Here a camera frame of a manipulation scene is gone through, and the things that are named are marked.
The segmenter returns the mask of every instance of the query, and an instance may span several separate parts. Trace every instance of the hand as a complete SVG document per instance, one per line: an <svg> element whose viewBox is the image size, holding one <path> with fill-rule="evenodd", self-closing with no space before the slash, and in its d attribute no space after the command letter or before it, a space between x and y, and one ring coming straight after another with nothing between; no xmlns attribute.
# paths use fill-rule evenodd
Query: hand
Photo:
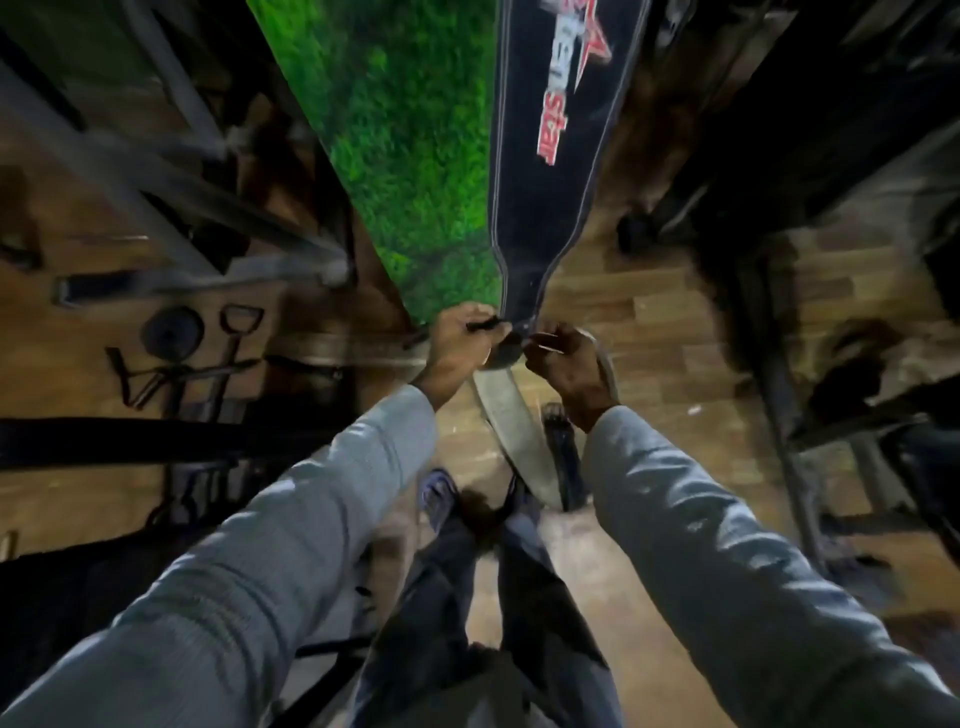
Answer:
<svg viewBox="0 0 960 728"><path fill-rule="evenodd" d="M527 369L546 379L563 400L570 421L584 432L590 432L604 412L619 404L600 372L596 346L570 324L543 330L554 336L544 337L541 342L559 351L551 352L539 346L534 334L523 349Z"/></svg>
<svg viewBox="0 0 960 728"><path fill-rule="evenodd" d="M430 328L430 355L426 367L413 381L440 409L480 367L490 352L507 338L511 325L504 322L489 331L467 331L467 324L479 324L496 316L485 303L461 303L441 311Z"/></svg>

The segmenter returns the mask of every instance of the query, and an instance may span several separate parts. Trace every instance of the star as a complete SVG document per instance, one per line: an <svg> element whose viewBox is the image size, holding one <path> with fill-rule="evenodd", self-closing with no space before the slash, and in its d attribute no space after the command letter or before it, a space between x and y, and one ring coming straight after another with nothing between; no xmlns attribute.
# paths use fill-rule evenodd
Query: star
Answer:
<svg viewBox="0 0 960 728"><path fill-rule="evenodd" d="M596 17L597 0L586 0L584 3L584 34L580 41L580 63L577 65L577 81L573 90L577 90L580 79L587 68L590 56L596 56L600 61L609 61L613 54L607 44L607 37L603 35L600 21Z"/></svg>

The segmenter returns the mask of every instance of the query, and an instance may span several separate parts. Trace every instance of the leg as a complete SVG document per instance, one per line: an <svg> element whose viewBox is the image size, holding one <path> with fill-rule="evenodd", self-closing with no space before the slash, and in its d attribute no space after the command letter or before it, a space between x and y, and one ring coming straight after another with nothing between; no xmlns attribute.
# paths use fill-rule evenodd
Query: leg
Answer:
<svg viewBox="0 0 960 728"><path fill-rule="evenodd" d="M564 725L622 726L610 668L569 590L553 571L529 511L517 509L504 522L499 555L501 649L511 654L551 706L565 714Z"/></svg>
<svg viewBox="0 0 960 728"><path fill-rule="evenodd" d="M437 538L414 556L396 607L373 641L357 686L353 728L396 718L426 693L459 682L468 669L465 627L479 547L449 502L450 496L455 502L455 486L445 473L446 482L435 473L421 483L421 493L429 499L433 489L447 498L427 503Z"/></svg>

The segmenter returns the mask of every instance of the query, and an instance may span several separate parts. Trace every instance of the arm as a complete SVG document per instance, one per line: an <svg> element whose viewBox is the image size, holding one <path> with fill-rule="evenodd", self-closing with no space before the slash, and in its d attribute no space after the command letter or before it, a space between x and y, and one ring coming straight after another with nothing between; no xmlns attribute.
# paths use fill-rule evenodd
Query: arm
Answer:
<svg viewBox="0 0 960 728"><path fill-rule="evenodd" d="M960 701L932 667L618 406L589 339L556 333L562 352L529 350L527 366L589 432L583 469L597 520L738 725L960 725Z"/></svg>
<svg viewBox="0 0 960 728"><path fill-rule="evenodd" d="M441 314L427 368L182 556L110 629L74 647L0 726L255 726L344 573L436 445L435 409L508 327Z"/></svg>

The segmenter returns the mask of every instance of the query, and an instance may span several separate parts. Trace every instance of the green turf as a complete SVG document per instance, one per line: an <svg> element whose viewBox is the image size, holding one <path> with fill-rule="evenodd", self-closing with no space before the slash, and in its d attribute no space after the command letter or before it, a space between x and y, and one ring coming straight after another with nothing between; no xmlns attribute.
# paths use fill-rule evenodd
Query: green turf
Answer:
<svg viewBox="0 0 960 728"><path fill-rule="evenodd" d="M414 319L498 304L495 0L248 0Z"/></svg>

